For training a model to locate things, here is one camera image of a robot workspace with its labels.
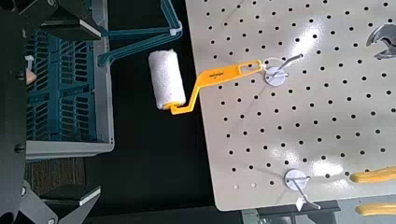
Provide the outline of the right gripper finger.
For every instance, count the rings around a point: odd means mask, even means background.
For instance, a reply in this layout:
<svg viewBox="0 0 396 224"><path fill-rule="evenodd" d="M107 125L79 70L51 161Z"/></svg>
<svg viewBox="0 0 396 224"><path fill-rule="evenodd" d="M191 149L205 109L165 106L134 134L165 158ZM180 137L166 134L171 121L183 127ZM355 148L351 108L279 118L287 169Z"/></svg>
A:
<svg viewBox="0 0 396 224"><path fill-rule="evenodd" d="M39 197L24 181L17 224L83 224L100 195L101 187L64 185Z"/></svg>
<svg viewBox="0 0 396 224"><path fill-rule="evenodd" d="M85 0L15 0L28 31L43 30L66 41L100 40Z"/></svg>

